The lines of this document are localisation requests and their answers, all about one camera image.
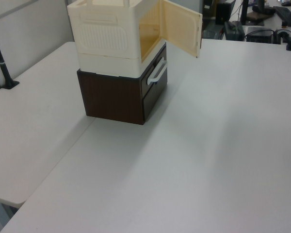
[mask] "keyboard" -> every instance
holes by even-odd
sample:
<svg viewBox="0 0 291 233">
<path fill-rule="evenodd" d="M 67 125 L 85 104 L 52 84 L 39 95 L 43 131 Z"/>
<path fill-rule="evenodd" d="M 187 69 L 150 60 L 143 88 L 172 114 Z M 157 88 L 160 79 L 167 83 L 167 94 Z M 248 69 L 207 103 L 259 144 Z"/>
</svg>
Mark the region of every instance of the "keyboard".
<svg viewBox="0 0 291 233">
<path fill-rule="evenodd" d="M 277 15 L 291 27 L 291 11 L 288 8 L 274 6 Z"/>
</svg>

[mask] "black box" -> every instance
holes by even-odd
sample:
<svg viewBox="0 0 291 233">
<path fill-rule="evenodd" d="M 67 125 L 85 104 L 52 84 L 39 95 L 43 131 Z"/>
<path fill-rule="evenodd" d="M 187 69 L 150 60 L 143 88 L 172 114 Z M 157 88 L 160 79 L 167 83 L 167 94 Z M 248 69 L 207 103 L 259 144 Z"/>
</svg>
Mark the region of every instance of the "black box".
<svg viewBox="0 0 291 233">
<path fill-rule="evenodd" d="M 223 25 L 231 17 L 235 0 L 220 0 L 217 3 L 215 24 Z"/>
<path fill-rule="evenodd" d="M 234 22 L 237 24 L 235 29 L 230 29 L 228 22 L 224 22 L 224 34 L 226 40 L 243 41 L 244 40 L 244 30 L 240 22 Z"/>
<path fill-rule="evenodd" d="M 139 78 L 113 77 L 77 71 L 86 115 L 143 125 L 167 85 L 167 69 L 155 83 L 147 79 L 161 58 L 166 44 Z"/>
<path fill-rule="evenodd" d="M 256 43 L 272 43 L 273 32 L 270 28 L 249 27 L 247 34 L 247 42 Z"/>
</svg>

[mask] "computer monitor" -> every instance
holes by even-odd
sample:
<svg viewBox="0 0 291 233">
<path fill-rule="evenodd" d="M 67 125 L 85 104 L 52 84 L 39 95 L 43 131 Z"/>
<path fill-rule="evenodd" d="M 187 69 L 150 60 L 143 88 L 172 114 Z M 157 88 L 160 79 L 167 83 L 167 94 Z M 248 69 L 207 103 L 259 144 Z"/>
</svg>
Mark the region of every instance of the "computer monitor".
<svg viewBox="0 0 291 233">
<path fill-rule="evenodd" d="M 256 0 L 256 4 L 260 12 L 264 11 L 264 0 Z M 241 23 L 242 25 L 260 25 L 264 26 L 263 20 L 269 18 L 270 16 L 262 15 L 257 12 L 251 12 L 247 14 L 249 5 L 249 0 L 243 0 L 242 2 L 242 14 Z"/>
</svg>

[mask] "drawer front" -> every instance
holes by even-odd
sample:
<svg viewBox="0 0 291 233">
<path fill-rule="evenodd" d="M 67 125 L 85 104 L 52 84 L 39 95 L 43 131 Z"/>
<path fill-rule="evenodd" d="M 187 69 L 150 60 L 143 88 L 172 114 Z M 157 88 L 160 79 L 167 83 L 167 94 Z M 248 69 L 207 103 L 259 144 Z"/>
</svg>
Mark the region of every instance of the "drawer front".
<svg viewBox="0 0 291 233">
<path fill-rule="evenodd" d="M 160 52 L 158 53 L 158 55 L 150 63 L 150 65 L 148 66 L 148 68 L 145 71 L 146 75 L 141 80 L 141 94 L 142 94 L 142 98 L 144 98 L 146 96 L 146 94 L 148 93 L 148 91 L 150 90 L 150 88 L 153 86 L 153 83 L 151 83 L 150 85 L 147 84 L 148 77 L 151 75 L 151 73 L 153 72 L 153 70 L 155 69 L 155 67 L 157 66 L 157 64 L 160 62 L 161 58 L 164 57 L 164 59 L 166 60 L 166 55 L 167 55 L 167 53 L 166 53 L 166 44 L 165 44 L 162 47 L 162 49 L 160 50 Z"/>
<path fill-rule="evenodd" d="M 162 91 L 167 85 L 167 70 L 164 71 L 160 80 L 152 84 L 151 89 L 148 91 L 146 97 L 143 99 L 144 107 L 144 117 L 147 120 L 148 116 L 151 113 L 152 108 L 154 107 L 156 101 L 160 97 Z"/>
<path fill-rule="evenodd" d="M 153 60 L 153 70 L 159 64 L 162 58 L 166 60 L 166 46 L 162 48 L 162 51 L 158 54 L 158 56 Z M 148 86 L 148 92 L 146 93 L 145 97 L 143 98 L 143 108 L 144 108 L 144 119 L 147 120 L 149 117 L 152 108 L 154 107 L 157 99 L 160 97 L 162 91 L 167 85 L 167 69 L 163 72 L 161 78 L 155 82 L 151 83 L 150 85 L 147 84 L 149 76 L 142 79 L 142 85 Z"/>
</svg>

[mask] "storage box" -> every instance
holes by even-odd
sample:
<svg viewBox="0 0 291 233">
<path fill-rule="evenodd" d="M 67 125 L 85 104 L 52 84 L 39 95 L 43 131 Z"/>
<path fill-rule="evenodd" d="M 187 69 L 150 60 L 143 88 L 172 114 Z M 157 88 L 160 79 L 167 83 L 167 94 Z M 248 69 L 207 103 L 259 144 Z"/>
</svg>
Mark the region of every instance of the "storage box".
<svg viewBox="0 0 291 233">
<path fill-rule="evenodd" d="M 68 12 L 81 71 L 139 78 L 165 39 L 199 56 L 202 15 L 168 0 L 78 0 Z"/>
<path fill-rule="evenodd" d="M 139 78 L 105 76 L 78 70 L 88 116 L 143 125 L 167 84 L 166 45 Z M 148 82 L 152 73 L 156 82 Z"/>
<path fill-rule="evenodd" d="M 168 0 L 68 6 L 86 114 L 144 124 L 167 84 L 165 40 L 199 56 L 202 15 Z"/>
</svg>

